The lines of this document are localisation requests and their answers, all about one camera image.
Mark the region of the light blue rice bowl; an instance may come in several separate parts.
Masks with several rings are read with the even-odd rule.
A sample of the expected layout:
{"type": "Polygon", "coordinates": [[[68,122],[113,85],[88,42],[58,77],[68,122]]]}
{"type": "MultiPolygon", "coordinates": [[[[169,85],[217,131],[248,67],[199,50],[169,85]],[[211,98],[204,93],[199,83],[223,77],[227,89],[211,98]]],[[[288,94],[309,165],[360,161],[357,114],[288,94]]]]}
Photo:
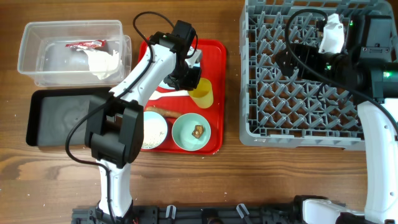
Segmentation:
{"type": "Polygon", "coordinates": [[[153,111],[144,112],[144,140],[142,149],[160,146],[168,133],[168,125],[163,116],[153,111]]]}

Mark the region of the yellow plastic cup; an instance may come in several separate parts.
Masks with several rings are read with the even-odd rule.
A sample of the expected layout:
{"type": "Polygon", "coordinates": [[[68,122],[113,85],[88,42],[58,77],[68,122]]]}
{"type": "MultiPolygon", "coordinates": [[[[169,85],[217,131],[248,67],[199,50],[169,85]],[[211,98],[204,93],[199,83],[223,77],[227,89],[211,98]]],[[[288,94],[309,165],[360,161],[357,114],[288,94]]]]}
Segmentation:
{"type": "Polygon", "coordinates": [[[209,108],[213,104],[213,89],[211,82],[206,78],[200,78],[197,87],[188,91],[190,98],[199,108],[209,108]]]}

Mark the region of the brown food scrap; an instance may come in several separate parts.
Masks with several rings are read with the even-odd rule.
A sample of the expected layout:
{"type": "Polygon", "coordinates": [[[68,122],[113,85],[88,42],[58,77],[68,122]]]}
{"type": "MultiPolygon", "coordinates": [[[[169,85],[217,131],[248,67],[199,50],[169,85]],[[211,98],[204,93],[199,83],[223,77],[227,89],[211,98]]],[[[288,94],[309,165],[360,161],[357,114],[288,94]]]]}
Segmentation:
{"type": "Polygon", "coordinates": [[[201,136],[204,134],[204,132],[205,132],[205,127],[203,125],[196,125],[192,132],[192,136],[195,137],[196,139],[200,139],[201,136]]]}

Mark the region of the red snack wrapper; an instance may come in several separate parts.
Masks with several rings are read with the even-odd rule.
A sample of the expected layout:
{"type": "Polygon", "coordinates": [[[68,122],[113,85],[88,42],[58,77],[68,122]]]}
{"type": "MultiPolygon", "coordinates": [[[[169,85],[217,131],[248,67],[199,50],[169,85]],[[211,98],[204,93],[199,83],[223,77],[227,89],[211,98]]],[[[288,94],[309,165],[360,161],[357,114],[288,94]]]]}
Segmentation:
{"type": "Polygon", "coordinates": [[[88,49],[96,49],[96,48],[104,47],[105,44],[106,44],[105,40],[92,40],[92,41],[84,41],[84,42],[74,42],[74,43],[66,44],[65,46],[69,47],[69,48],[88,50],[88,49]]]}

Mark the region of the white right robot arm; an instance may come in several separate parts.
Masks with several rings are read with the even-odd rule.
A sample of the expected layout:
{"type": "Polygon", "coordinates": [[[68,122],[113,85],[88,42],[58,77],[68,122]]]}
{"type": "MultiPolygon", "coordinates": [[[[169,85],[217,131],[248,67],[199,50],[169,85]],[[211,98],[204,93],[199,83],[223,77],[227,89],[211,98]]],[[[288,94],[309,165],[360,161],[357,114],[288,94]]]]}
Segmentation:
{"type": "Polygon", "coordinates": [[[363,213],[321,197],[300,198],[304,223],[397,222],[397,64],[391,59],[390,16],[353,16],[344,26],[324,15],[319,47],[286,42],[275,60],[285,76],[348,91],[362,125],[368,192],[363,213]]]}

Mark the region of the white napkin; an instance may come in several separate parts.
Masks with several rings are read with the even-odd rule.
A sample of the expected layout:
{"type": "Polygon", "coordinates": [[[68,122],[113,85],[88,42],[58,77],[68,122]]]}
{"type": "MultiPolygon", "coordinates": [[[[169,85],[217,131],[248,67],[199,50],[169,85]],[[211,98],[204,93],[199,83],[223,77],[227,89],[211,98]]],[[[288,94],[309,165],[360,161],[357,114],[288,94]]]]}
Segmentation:
{"type": "Polygon", "coordinates": [[[99,80],[110,77],[121,61],[119,52],[115,50],[111,54],[95,49],[83,51],[88,56],[89,71],[99,80]]]}

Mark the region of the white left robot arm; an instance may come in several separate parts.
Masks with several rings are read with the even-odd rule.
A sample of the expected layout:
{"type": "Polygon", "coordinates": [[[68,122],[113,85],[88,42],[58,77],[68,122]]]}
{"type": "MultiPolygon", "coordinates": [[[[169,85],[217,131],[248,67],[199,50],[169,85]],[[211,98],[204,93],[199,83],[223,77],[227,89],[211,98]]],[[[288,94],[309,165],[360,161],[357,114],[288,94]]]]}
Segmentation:
{"type": "Polygon", "coordinates": [[[97,166],[101,175],[101,199],[95,207],[74,209],[72,223],[137,223],[130,193],[131,164],[144,140],[144,108],[161,82],[176,90],[194,90],[202,53],[193,26],[181,20],[170,33],[156,32],[145,38],[145,55],[131,73],[105,95],[95,96],[88,113],[68,133],[65,152],[72,160],[97,166]],[[93,161],[70,151],[75,131],[86,124],[85,146],[93,161]]]}

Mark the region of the green bowl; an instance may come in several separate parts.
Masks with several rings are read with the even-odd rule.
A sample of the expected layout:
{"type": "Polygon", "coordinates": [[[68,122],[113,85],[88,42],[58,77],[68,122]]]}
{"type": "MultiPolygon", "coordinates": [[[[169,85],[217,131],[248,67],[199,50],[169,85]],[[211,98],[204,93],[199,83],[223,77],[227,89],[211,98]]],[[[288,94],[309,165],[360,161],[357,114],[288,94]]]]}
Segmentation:
{"type": "Polygon", "coordinates": [[[200,114],[186,113],[177,118],[172,126],[172,138],[174,143],[185,151],[198,151],[204,148],[211,137],[209,122],[200,114]],[[203,125],[205,132],[200,139],[192,136],[196,125],[203,125]]]}

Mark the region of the white rice pile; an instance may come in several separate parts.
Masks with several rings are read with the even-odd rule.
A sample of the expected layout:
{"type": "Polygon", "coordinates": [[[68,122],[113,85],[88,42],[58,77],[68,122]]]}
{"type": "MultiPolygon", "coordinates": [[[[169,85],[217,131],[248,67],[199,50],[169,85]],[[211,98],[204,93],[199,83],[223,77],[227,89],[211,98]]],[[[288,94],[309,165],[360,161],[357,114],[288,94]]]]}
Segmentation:
{"type": "Polygon", "coordinates": [[[143,149],[153,149],[164,141],[167,135],[167,125],[157,119],[144,121],[143,149]]]}

